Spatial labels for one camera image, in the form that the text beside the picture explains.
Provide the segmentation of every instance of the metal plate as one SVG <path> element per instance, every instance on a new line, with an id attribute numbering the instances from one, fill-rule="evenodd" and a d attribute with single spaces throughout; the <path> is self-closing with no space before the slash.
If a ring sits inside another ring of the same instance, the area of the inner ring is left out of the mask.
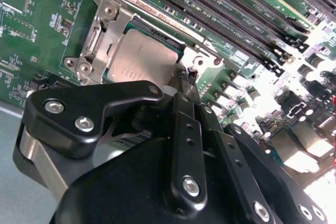
<path id="1" fill-rule="evenodd" d="M 177 59 L 176 52 L 130 29 L 113 57 L 108 78 L 113 82 L 149 80 L 161 87 L 172 79 Z"/>

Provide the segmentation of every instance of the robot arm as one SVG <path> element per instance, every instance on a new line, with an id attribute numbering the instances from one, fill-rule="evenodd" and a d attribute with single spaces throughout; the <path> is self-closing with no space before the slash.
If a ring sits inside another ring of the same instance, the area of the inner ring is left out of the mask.
<path id="1" fill-rule="evenodd" d="M 327 223 L 239 126 L 224 129 L 180 78 L 43 90 L 27 100 L 17 167 L 59 201 L 51 223 Z M 104 142 L 148 140 L 97 166 Z"/>

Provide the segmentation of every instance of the silver screw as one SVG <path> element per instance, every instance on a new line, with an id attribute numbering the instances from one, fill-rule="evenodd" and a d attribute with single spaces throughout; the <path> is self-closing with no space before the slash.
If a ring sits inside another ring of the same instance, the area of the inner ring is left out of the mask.
<path id="1" fill-rule="evenodd" d="M 254 202 L 253 205 L 254 211 L 256 212 L 256 214 L 264 221 L 264 222 L 269 222 L 270 220 L 270 216 L 269 213 L 267 211 L 267 209 L 260 204 L 259 202 Z"/>
<path id="2" fill-rule="evenodd" d="M 52 114 L 59 114 L 64 111 L 64 105 L 58 101 L 49 101 L 44 104 L 44 108 Z"/>
<path id="3" fill-rule="evenodd" d="M 205 111 L 208 112 L 209 114 L 212 113 L 212 110 L 209 107 L 204 107 Z"/>
<path id="4" fill-rule="evenodd" d="M 200 194 L 200 187 L 192 178 L 185 178 L 183 180 L 183 188 L 190 196 L 197 197 Z"/>
<path id="5" fill-rule="evenodd" d="M 238 128 L 238 127 L 234 127 L 234 129 L 235 129 L 235 132 L 237 132 L 238 134 L 241 134 L 241 133 L 242 133 L 242 131 L 240 130 L 240 128 Z"/>
<path id="6" fill-rule="evenodd" d="M 150 86 L 149 87 L 149 90 L 152 92 L 152 93 L 154 93 L 154 94 L 158 94 L 159 92 L 158 92 L 158 89 L 156 88 L 156 87 L 154 87 L 154 86 Z"/>
<path id="7" fill-rule="evenodd" d="M 181 96 L 182 100 L 185 102 L 189 102 L 189 99 L 187 97 Z"/>
<path id="8" fill-rule="evenodd" d="M 301 212 L 308 220 L 313 220 L 313 215 L 311 215 L 311 212 L 304 206 L 299 205 Z"/>
<path id="9" fill-rule="evenodd" d="M 95 125 L 89 118 L 86 118 L 85 116 L 80 116 L 75 120 L 75 126 L 80 131 L 90 132 L 93 130 Z"/>
<path id="10" fill-rule="evenodd" d="M 313 209 L 314 213 L 316 214 L 316 216 L 319 217 L 320 220 L 322 220 L 322 221 L 326 220 L 325 219 L 326 217 L 323 215 L 323 213 L 317 207 L 312 206 L 312 209 Z"/>

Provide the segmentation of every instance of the screw hole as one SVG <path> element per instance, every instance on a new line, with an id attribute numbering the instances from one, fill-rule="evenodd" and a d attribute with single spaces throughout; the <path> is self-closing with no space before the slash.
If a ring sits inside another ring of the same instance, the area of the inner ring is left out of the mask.
<path id="1" fill-rule="evenodd" d="M 187 138 L 187 143 L 188 143 L 190 146 L 194 146 L 194 145 L 195 145 L 194 141 L 193 141 L 191 138 Z"/>
<path id="2" fill-rule="evenodd" d="M 221 60 L 221 59 L 215 59 L 215 60 L 214 60 L 214 65 L 215 65 L 215 66 L 218 66 L 218 65 L 220 64 L 220 62 L 221 62 L 220 60 Z"/>
<path id="3" fill-rule="evenodd" d="M 111 9 L 111 7 L 106 7 L 106 8 L 105 8 L 105 12 L 106 12 L 106 14 L 111 15 L 111 14 L 112 14 L 112 9 Z"/>
<path id="4" fill-rule="evenodd" d="M 236 164 L 239 166 L 239 167 L 242 167 L 243 164 L 239 161 L 239 160 L 236 160 Z"/>
<path id="5" fill-rule="evenodd" d="M 187 128 L 191 131 L 194 129 L 194 127 L 191 124 L 187 124 Z"/>
<path id="6" fill-rule="evenodd" d="M 88 68 L 87 66 L 84 66 L 84 67 L 82 67 L 81 69 L 82 69 L 82 71 L 84 71 L 84 72 L 89 71 L 89 68 Z"/>
<path id="7" fill-rule="evenodd" d="M 67 66 L 68 66 L 69 68 L 73 68 L 73 67 L 75 66 L 74 61 L 72 61 L 72 60 L 67 60 Z"/>

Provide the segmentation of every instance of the mounting hole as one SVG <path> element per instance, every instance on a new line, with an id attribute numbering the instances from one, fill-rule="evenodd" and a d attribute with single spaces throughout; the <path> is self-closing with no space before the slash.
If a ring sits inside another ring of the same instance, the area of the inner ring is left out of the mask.
<path id="1" fill-rule="evenodd" d="M 187 143 L 188 143 L 190 146 L 194 146 L 194 145 L 195 145 L 194 141 L 193 141 L 191 138 L 187 138 Z"/>
<path id="2" fill-rule="evenodd" d="M 242 167 L 242 166 L 243 166 L 243 164 L 241 163 L 241 161 L 239 161 L 239 160 L 237 160 L 237 159 L 236 159 L 236 164 L 237 164 L 239 167 Z"/>
<path id="3" fill-rule="evenodd" d="M 220 62 L 221 62 L 220 60 L 221 60 L 221 59 L 215 59 L 215 60 L 214 60 L 214 65 L 215 65 L 215 66 L 218 66 L 218 65 L 220 64 Z"/>
<path id="4" fill-rule="evenodd" d="M 113 10 L 112 10 L 111 7 L 106 7 L 105 12 L 106 12 L 106 14 L 111 15 L 113 13 Z"/>
<path id="5" fill-rule="evenodd" d="M 194 127 L 191 124 L 187 124 L 187 128 L 191 131 L 194 129 Z"/>
<path id="6" fill-rule="evenodd" d="M 233 150 L 235 149 L 235 146 L 234 146 L 233 144 L 228 143 L 227 145 L 228 145 L 231 149 L 233 149 Z"/>
<path id="7" fill-rule="evenodd" d="M 75 66 L 74 61 L 73 61 L 73 60 L 67 60 L 67 66 L 68 66 L 69 68 L 73 68 L 73 67 Z"/>
<path id="8" fill-rule="evenodd" d="M 87 66 L 82 66 L 80 69 L 84 72 L 89 71 L 89 68 Z"/>

